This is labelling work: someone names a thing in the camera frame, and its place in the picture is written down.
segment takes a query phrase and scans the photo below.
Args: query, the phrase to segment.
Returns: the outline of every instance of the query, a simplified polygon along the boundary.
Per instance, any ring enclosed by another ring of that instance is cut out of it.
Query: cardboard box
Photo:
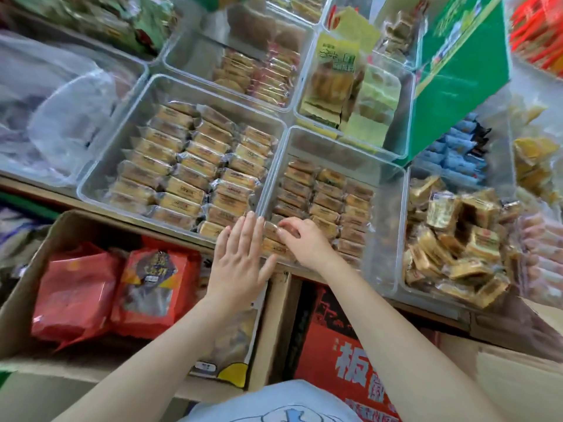
[[[507,421],[561,420],[562,364],[444,333],[439,347],[478,383]]]
[[[334,394],[364,421],[399,421],[376,370],[328,287],[318,288],[294,378]]]
[[[108,336],[76,344],[53,354],[52,344],[30,337],[30,328],[39,281],[50,255],[71,250],[83,241],[92,241],[104,247],[111,245],[125,250],[137,249],[141,247],[141,235],[200,250],[204,255],[211,253],[210,249],[100,215],[77,210],[62,214],[10,298],[0,309],[0,371],[60,376],[97,383],[139,350],[145,341]],[[221,402],[240,396],[246,390],[258,390],[267,385],[280,326],[284,324],[286,315],[291,319],[295,314],[297,303],[288,304],[291,289],[289,274],[275,273],[269,281],[260,326],[254,333],[253,358],[244,389],[217,380],[188,376],[176,397]]]

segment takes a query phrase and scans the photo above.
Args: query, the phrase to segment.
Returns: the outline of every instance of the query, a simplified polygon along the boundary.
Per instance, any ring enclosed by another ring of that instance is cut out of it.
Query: cartoon print on shirt
[[[305,406],[283,406],[263,416],[235,419],[231,422],[343,422],[335,416],[319,414]]]

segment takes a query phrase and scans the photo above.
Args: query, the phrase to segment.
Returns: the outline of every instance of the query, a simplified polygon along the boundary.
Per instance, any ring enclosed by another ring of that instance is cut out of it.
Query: red box
[[[338,301],[320,286],[294,375],[348,404],[364,421],[400,418]]]

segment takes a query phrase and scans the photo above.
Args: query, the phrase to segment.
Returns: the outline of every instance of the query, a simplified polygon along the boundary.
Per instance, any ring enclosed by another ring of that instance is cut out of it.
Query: green sign
[[[410,162],[509,80],[502,0],[450,0],[422,43]]]

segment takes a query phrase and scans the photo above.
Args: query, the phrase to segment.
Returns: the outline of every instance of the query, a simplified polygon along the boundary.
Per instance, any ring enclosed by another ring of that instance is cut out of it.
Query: red plastic bag
[[[58,342],[61,349],[107,332],[122,266],[92,243],[54,255],[39,285],[32,336]]]
[[[111,312],[112,330],[155,339],[196,302],[199,252],[142,249],[131,252]]]

